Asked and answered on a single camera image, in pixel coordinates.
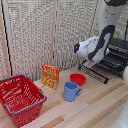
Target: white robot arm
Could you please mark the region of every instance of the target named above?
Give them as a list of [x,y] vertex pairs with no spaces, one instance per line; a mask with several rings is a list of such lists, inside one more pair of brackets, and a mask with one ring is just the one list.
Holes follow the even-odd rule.
[[102,0],[98,11],[99,35],[93,36],[74,47],[74,52],[87,60],[83,65],[91,68],[109,52],[107,49],[115,32],[117,21],[128,0]]

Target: blue mug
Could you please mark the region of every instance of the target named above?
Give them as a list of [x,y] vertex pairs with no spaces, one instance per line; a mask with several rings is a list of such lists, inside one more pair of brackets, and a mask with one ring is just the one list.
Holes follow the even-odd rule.
[[66,82],[64,85],[63,97],[67,101],[73,101],[81,92],[81,87],[74,82]]

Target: orange box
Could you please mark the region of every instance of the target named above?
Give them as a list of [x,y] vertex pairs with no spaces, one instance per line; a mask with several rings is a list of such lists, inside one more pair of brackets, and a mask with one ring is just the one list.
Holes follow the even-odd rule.
[[42,65],[42,83],[56,90],[58,88],[60,68],[44,63]]

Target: wooden table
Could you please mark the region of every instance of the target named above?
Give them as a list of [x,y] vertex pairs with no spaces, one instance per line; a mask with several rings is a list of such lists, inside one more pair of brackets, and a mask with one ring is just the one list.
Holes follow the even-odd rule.
[[[108,84],[101,83],[77,67],[60,73],[57,90],[43,85],[41,80],[35,81],[47,96],[47,101],[39,117],[22,128],[109,128],[128,99],[128,87],[121,77],[101,67],[95,67],[95,70],[109,77]],[[72,73],[81,73],[87,80],[75,101],[68,102],[63,99],[64,83],[70,80]],[[14,128],[1,105],[0,128]]]

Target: red plastic basket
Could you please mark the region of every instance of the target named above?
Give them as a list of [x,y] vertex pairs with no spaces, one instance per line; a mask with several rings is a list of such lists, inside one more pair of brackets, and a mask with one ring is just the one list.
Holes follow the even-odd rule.
[[24,75],[0,80],[0,102],[17,128],[36,119],[46,99]]

